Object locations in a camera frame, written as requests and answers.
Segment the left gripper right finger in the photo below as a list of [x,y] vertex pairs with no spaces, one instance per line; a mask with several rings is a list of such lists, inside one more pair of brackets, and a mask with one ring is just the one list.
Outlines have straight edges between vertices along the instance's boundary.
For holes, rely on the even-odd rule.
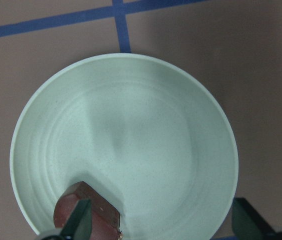
[[232,230],[238,239],[282,239],[243,197],[233,200]]

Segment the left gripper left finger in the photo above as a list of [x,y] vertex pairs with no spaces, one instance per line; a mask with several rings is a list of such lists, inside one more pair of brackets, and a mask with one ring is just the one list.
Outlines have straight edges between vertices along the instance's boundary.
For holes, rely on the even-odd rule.
[[92,211],[89,199],[79,200],[62,228],[63,240],[89,240],[92,232]]

